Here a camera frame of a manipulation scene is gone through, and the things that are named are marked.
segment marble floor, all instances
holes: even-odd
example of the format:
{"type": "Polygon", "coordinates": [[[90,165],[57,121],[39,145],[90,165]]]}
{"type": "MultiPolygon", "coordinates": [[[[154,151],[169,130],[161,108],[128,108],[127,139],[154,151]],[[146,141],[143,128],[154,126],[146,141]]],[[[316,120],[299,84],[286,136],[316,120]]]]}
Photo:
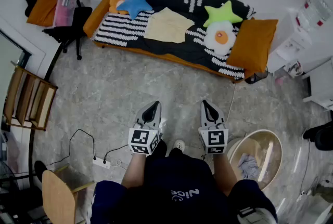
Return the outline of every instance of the marble floor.
{"type": "MultiPolygon", "coordinates": [[[[79,128],[94,136],[96,155],[103,158],[107,151],[127,144],[137,111],[154,100],[162,102],[167,119],[164,139],[169,147],[175,139],[183,139],[187,145],[185,153],[202,158],[204,151],[197,135],[201,100],[213,101],[225,117],[228,115],[235,85],[226,78],[127,51],[98,48],[87,39],[82,45],[82,57],[77,61],[75,47],[71,45],[55,64],[50,81],[59,89],[46,132],[35,134],[33,160],[50,164],[68,155],[69,139],[79,128]]],[[[283,75],[281,70],[275,77],[283,75]]],[[[331,118],[320,106],[302,102],[308,93],[306,82],[286,76],[283,84],[277,85],[275,77],[269,75],[253,85],[236,85],[227,121],[229,140],[261,128],[278,135],[283,145],[283,161],[277,177],[264,192],[277,208],[285,198],[278,211],[280,223],[297,223],[312,201],[311,196],[306,196],[296,202],[309,147],[300,135],[304,129],[331,118]],[[300,162],[294,172],[300,147],[300,162]]],[[[93,165],[92,156],[92,139],[79,131],[71,141],[70,157],[49,169],[69,163],[70,168],[62,177],[70,187],[91,180],[120,182],[131,152],[128,147],[111,152],[107,160],[115,167],[110,169],[93,165]]],[[[325,178],[332,172],[328,169],[332,158],[332,152],[318,151],[311,145],[303,190],[310,187],[316,176],[325,178]]],[[[210,163],[211,157],[207,155],[205,161],[210,163]]],[[[91,186],[80,192],[78,221],[86,215],[93,191],[91,186]]]]}

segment black cable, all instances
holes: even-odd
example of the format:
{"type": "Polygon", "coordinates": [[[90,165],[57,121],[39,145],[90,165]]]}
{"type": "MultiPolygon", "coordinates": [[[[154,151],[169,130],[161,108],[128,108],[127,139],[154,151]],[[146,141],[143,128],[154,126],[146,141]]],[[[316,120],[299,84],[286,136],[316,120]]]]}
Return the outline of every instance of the black cable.
{"type": "MultiPolygon", "coordinates": [[[[77,130],[75,131],[75,133],[72,135],[71,139],[69,139],[69,153],[68,153],[68,155],[65,156],[64,158],[62,158],[62,159],[59,160],[59,161],[55,161],[55,162],[53,162],[53,163],[46,164],[45,166],[51,166],[51,165],[53,165],[53,164],[59,163],[59,162],[65,160],[66,158],[68,158],[68,157],[71,155],[71,140],[72,140],[72,138],[74,137],[74,135],[75,135],[79,130],[82,131],[82,132],[84,132],[85,134],[89,135],[89,136],[93,139],[93,156],[94,156],[94,160],[96,160],[96,155],[95,155],[95,139],[94,139],[94,137],[93,137],[92,135],[90,135],[89,133],[87,133],[86,131],[82,130],[82,129],[77,129],[77,130]]],[[[105,156],[104,156],[104,160],[103,160],[103,162],[106,163],[106,157],[107,157],[108,153],[110,153],[110,152],[112,152],[112,151],[115,151],[115,150],[118,150],[118,149],[121,149],[121,148],[124,148],[124,147],[126,147],[126,146],[128,146],[128,144],[126,144],[126,145],[124,145],[124,146],[122,146],[122,147],[116,148],[116,149],[112,149],[112,150],[110,150],[109,152],[107,152],[107,153],[105,154],[105,156]]],[[[0,176],[6,175],[6,174],[23,174],[23,173],[29,173],[29,172],[4,173],[4,174],[0,174],[0,176]]]]}
{"type": "Polygon", "coordinates": [[[14,174],[14,175],[15,175],[15,174],[29,173],[29,172],[17,172],[17,173],[13,173],[13,172],[11,171],[11,168],[10,168],[10,167],[9,167],[4,161],[1,160],[1,162],[2,162],[3,164],[6,165],[6,167],[10,170],[10,172],[0,174],[0,176],[7,175],[7,174],[14,174]]]}
{"type": "Polygon", "coordinates": [[[95,139],[92,135],[88,134],[86,131],[82,130],[82,129],[77,129],[76,132],[72,135],[71,139],[69,139],[69,153],[68,153],[68,156],[65,156],[62,160],[59,160],[59,161],[56,161],[56,162],[53,162],[51,164],[47,164],[45,166],[51,166],[53,164],[56,164],[56,163],[59,163],[63,160],[65,160],[66,158],[68,158],[70,155],[71,155],[71,140],[72,138],[74,137],[74,135],[78,132],[78,131],[82,131],[84,132],[85,134],[89,135],[92,139],[93,139],[93,156],[94,156],[94,160],[96,160],[96,156],[95,156],[95,139]]]}
{"type": "Polygon", "coordinates": [[[318,180],[319,180],[319,177],[316,176],[316,177],[314,178],[314,180],[312,181],[310,187],[307,189],[307,191],[306,191],[305,193],[308,193],[308,192],[311,190],[311,188],[312,188],[312,186],[314,185],[314,183],[315,183],[316,181],[318,182],[318,180]]]}
{"type": "Polygon", "coordinates": [[[112,151],[115,151],[115,150],[118,150],[118,149],[121,149],[121,148],[123,148],[123,147],[127,147],[127,146],[128,146],[128,144],[126,144],[126,145],[124,145],[124,146],[122,146],[122,147],[116,148],[116,149],[112,149],[112,150],[110,150],[109,152],[107,152],[107,153],[105,154],[105,156],[104,156],[103,163],[104,163],[104,164],[106,163],[106,156],[108,155],[108,153],[110,153],[110,152],[112,152],[112,151]]]}
{"type": "Polygon", "coordinates": [[[309,140],[308,140],[308,143],[309,143],[308,160],[306,161],[306,168],[305,168],[305,173],[304,173],[304,176],[303,176],[303,179],[302,179],[302,183],[301,183],[300,194],[302,193],[303,182],[304,182],[305,175],[306,175],[306,172],[307,172],[307,170],[308,170],[308,164],[309,164],[310,148],[311,148],[311,144],[310,144],[310,141],[309,141],[309,140]]]}

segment navy shirt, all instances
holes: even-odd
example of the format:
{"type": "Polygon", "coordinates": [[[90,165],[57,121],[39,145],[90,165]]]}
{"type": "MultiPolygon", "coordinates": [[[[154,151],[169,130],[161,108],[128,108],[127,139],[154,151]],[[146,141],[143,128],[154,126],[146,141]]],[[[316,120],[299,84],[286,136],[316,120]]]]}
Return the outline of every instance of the navy shirt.
{"type": "Polygon", "coordinates": [[[273,204],[255,181],[239,181],[227,197],[217,188],[206,162],[188,156],[165,157],[150,162],[147,159],[144,185],[136,190],[112,181],[99,182],[87,223],[140,219],[144,223],[239,223],[239,216],[251,214],[256,208],[263,208],[277,221],[273,204]]]}

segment blue star pillow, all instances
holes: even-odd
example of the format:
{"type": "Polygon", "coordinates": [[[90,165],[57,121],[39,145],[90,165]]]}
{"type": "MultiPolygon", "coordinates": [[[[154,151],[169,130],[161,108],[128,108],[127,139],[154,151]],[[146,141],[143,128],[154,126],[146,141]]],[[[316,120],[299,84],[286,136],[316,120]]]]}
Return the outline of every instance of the blue star pillow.
{"type": "Polygon", "coordinates": [[[127,10],[130,13],[131,19],[134,20],[140,11],[152,10],[152,7],[146,0],[124,0],[124,2],[117,7],[117,10],[127,10]]]}

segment green star pillow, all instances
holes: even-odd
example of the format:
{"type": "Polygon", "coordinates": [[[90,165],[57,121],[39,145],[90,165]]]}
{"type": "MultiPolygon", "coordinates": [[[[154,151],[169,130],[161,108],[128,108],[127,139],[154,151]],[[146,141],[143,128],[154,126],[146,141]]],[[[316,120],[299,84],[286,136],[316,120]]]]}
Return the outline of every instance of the green star pillow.
{"type": "Polygon", "coordinates": [[[231,1],[227,1],[220,8],[214,8],[210,6],[204,7],[208,12],[209,18],[203,24],[203,27],[208,27],[210,24],[214,22],[222,22],[229,21],[231,23],[242,22],[243,19],[233,13],[233,9],[231,7],[231,1]]]}

